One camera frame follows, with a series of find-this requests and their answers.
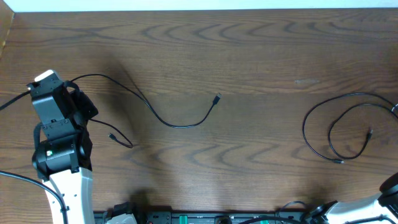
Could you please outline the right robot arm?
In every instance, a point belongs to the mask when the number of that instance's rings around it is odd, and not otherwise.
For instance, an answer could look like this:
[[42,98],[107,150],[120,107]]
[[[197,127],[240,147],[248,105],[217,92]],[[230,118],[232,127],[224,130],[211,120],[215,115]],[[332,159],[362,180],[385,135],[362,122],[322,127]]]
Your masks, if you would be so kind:
[[333,201],[320,205],[304,218],[312,224],[397,224],[397,174],[385,180],[379,193],[352,202]]

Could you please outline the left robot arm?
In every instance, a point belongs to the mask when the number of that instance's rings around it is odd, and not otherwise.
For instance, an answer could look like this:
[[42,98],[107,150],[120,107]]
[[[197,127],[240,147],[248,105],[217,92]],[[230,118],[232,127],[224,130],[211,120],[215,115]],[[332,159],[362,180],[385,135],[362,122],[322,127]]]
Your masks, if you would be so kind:
[[47,198],[54,223],[94,223],[92,142],[86,125],[97,109],[70,81],[28,84],[40,124],[34,130],[32,163],[50,189]]

